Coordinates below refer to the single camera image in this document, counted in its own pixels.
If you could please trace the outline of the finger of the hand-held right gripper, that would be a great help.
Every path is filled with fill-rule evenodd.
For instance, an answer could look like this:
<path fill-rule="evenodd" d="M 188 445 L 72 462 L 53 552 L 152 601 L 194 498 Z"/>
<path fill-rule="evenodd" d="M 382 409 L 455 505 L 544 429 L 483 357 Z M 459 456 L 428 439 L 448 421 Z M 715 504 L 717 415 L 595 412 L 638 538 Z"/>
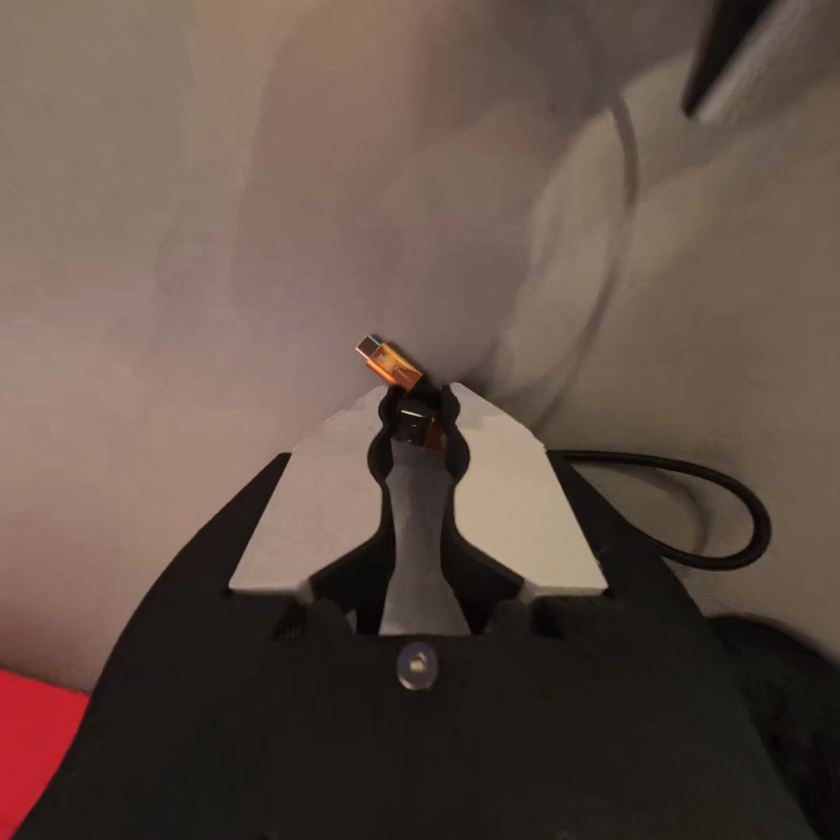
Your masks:
<path fill-rule="evenodd" d="M 838 77 L 838 65 L 838 1 L 710 2 L 681 110 L 698 123 L 756 123 Z"/>

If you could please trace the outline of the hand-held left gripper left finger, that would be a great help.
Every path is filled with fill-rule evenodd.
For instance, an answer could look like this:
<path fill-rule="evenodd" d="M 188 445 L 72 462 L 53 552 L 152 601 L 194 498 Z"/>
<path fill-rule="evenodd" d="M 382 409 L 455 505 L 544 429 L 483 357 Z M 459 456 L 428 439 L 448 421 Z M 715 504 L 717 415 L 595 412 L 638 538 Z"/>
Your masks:
<path fill-rule="evenodd" d="M 387 478 L 396 394 L 376 386 L 300 441 L 233 572 L 245 595 L 327 600 L 378 634 L 396 567 Z"/>

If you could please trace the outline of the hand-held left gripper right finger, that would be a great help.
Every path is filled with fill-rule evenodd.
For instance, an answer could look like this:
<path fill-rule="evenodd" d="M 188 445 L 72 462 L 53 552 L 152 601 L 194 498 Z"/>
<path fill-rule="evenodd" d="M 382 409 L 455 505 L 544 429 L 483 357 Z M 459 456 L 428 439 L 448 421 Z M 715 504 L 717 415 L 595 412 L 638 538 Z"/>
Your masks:
<path fill-rule="evenodd" d="M 444 386 L 442 417 L 442 572 L 469 631 L 483 634 L 504 602 L 603 595 L 602 567 L 546 447 L 461 383 Z"/>

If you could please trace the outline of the red plastic bin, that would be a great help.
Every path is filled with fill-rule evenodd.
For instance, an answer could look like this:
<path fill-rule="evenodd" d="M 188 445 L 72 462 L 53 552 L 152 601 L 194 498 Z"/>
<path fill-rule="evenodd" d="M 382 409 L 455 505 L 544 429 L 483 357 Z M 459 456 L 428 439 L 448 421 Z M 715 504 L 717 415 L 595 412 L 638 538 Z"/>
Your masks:
<path fill-rule="evenodd" d="M 88 695 L 1 671 L 1 838 L 32 810 L 74 739 Z"/>

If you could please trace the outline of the black mesh wrist rest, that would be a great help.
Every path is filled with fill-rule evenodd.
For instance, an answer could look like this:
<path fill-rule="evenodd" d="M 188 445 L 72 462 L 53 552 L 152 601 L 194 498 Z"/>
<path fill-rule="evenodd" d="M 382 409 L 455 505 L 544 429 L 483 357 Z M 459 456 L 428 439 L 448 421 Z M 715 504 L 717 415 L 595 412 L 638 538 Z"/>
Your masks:
<path fill-rule="evenodd" d="M 785 788 L 819 838 L 838 839 L 838 666 L 781 626 L 746 616 L 708 623 Z"/>

